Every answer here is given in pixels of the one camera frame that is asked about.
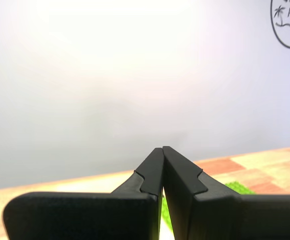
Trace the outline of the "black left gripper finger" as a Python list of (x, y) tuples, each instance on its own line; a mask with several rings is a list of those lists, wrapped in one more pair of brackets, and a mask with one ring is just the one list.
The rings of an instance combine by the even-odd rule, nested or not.
[(170, 146), (164, 192), (177, 240), (290, 240), (290, 195), (240, 194)]
[(19, 195), (3, 210), (5, 231), (11, 240), (157, 240), (163, 175), (159, 147), (110, 193)]

